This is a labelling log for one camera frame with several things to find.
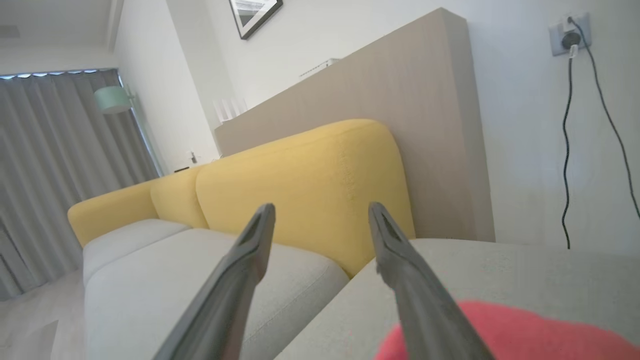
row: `pink fabric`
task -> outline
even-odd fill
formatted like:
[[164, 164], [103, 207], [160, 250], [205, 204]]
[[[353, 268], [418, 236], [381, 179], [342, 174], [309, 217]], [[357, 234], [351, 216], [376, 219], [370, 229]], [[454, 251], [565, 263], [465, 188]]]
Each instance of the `pink fabric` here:
[[[460, 308], [497, 360], [640, 359], [640, 348], [592, 325], [485, 302], [463, 302]], [[383, 340], [375, 360], [408, 358], [402, 328], [397, 325]]]

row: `picture frame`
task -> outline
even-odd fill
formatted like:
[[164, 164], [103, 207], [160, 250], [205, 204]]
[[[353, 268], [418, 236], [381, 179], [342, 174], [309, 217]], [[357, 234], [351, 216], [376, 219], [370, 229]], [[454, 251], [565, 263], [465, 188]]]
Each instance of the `picture frame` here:
[[229, 0], [240, 38], [249, 39], [281, 6], [282, 0]]

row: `gray curtain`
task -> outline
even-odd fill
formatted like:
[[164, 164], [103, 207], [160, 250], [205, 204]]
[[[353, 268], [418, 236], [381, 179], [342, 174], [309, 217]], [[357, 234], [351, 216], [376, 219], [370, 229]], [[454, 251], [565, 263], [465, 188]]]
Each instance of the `gray curtain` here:
[[102, 115], [93, 92], [115, 70], [0, 79], [0, 299], [72, 272], [74, 204], [157, 177], [130, 111]]

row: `cable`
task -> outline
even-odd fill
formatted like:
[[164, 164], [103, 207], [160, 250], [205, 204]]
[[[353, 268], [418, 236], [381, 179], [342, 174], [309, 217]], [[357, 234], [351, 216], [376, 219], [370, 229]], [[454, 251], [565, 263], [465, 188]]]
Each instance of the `cable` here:
[[569, 135], [566, 133], [566, 118], [569, 115], [569, 107], [571, 106], [571, 96], [573, 95], [573, 80], [571, 75], [571, 64], [573, 58], [569, 58], [569, 99], [566, 101], [566, 110], [564, 111], [564, 119], [562, 120], [562, 131], [564, 133], [564, 143], [566, 144], [566, 157], [564, 158], [564, 192], [566, 193], [566, 204], [564, 205], [564, 212], [562, 213], [562, 228], [564, 229], [564, 237], [566, 237], [566, 248], [571, 248], [571, 241], [569, 240], [569, 232], [566, 230], [566, 224], [564, 218], [567, 210], [569, 210], [569, 184], [566, 180], [566, 167], [569, 164]]
[[[582, 36], [582, 38], [585, 39], [584, 32], [582, 32], [582, 28], [580, 27], [580, 25], [578, 25], [571, 17], [568, 18], [568, 21], [573, 25], [575, 25], [578, 31], [580, 31], [580, 35]], [[618, 138], [618, 142], [620, 143], [620, 149], [622, 149], [622, 157], [625, 160], [625, 167], [627, 168], [627, 178], [629, 181], [629, 192], [631, 193], [631, 200], [633, 200], [634, 206], [636, 207], [636, 213], [638, 215], [638, 218], [640, 218], [640, 210], [638, 210], [638, 203], [636, 201], [636, 196], [634, 195], [634, 184], [633, 184], [633, 181], [631, 180], [631, 170], [629, 169], [629, 162], [627, 160], [627, 152], [625, 150], [625, 144], [622, 143], [622, 138], [620, 138], [618, 129], [616, 129], [616, 126], [613, 124], [613, 120], [611, 120], [611, 115], [609, 115], [609, 109], [607, 109], [607, 105], [604, 102], [604, 96], [602, 95], [602, 89], [600, 88], [600, 82], [598, 80], [598, 70], [596, 69], [596, 61], [593, 58], [593, 54], [591, 54], [591, 49], [589, 48], [589, 44], [587, 44], [586, 39], [584, 40], [584, 47], [587, 48], [587, 52], [589, 53], [589, 57], [591, 58], [591, 64], [593, 65], [593, 77], [596, 79], [596, 86], [598, 87], [598, 93], [600, 94], [600, 101], [602, 102], [602, 107], [604, 108], [604, 112], [607, 114], [607, 119], [609, 119], [609, 123], [613, 128], [613, 132], [616, 133], [616, 137]]]

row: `sofa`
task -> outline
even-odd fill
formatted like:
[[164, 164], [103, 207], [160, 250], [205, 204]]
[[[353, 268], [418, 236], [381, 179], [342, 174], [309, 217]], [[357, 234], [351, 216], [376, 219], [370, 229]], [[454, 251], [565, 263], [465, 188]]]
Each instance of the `sofa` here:
[[[398, 322], [367, 209], [414, 238], [403, 164], [372, 120], [347, 120], [81, 202], [87, 359], [152, 359], [264, 202], [276, 206], [242, 359], [372, 359]], [[552, 247], [412, 240], [456, 300], [586, 322], [640, 345], [640, 261]]]
[[415, 237], [392, 135], [355, 119], [76, 204], [87, 359], [152, 359], [265, 202], [276, 207], [274, 244], [241, 357], [275, 358], [374, 257], [371, 201]]

